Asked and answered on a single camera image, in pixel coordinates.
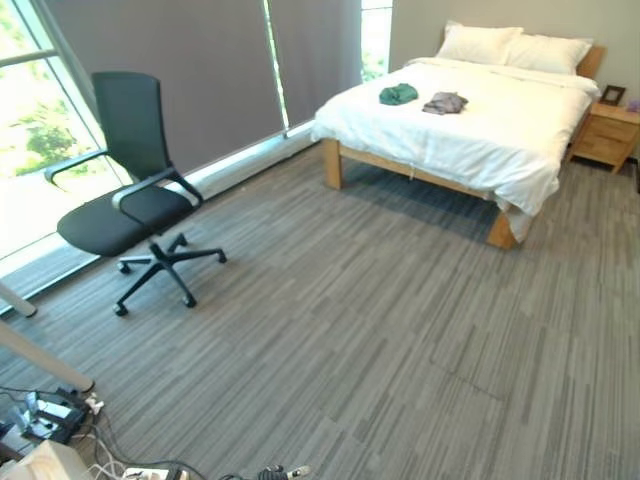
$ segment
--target pillow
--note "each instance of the pillow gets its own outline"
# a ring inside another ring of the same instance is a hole
[[[519,35],[511,43],[507,65],[549,73],[575,75],[591,49],[592,39]]]
[[[449,21],[445,27],[444,43],[436,57],[504,65],[509,56],[509,44],[522,31],[519,27],[465,27]]]

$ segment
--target power strip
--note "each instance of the power strip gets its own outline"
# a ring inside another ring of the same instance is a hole
[[[131,480],[189,480],[189,473],[178,470],[129,467],[124,472],[124,478]]]

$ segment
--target roller blind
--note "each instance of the roller blind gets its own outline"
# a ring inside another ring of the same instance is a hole
[[[361,0],[269,0],[292,126],[361,82]]]
[[[46,5],[87,73],[160,79],[169,152],[182,172],[283,130],[261,1]]]

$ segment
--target picture frame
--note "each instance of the picture frame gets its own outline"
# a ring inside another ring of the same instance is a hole
[[[604,89],[604,93],[602,94],[602,98],[600,98],[600,103],[617,107],[620,105],[620,100],[622,100],[622,96],[626,90],[624,87],[607,85],[607,88]]]

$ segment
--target drawer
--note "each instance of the drawer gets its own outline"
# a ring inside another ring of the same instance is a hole
[[[621,142],[630,142],[637,131],[638,125],[633,123],[625,123],[618,120],[612,120],[610,118],[592,116],[587,134],[591,133],[598,137],[620,140]]]
[[[620,156],[624,155],[627,145],[624,142],[592,135],[589,130],[582,137],[580,145],[575,150],[575,155],[582,155],[611,165],[617,165],[620,161]]]

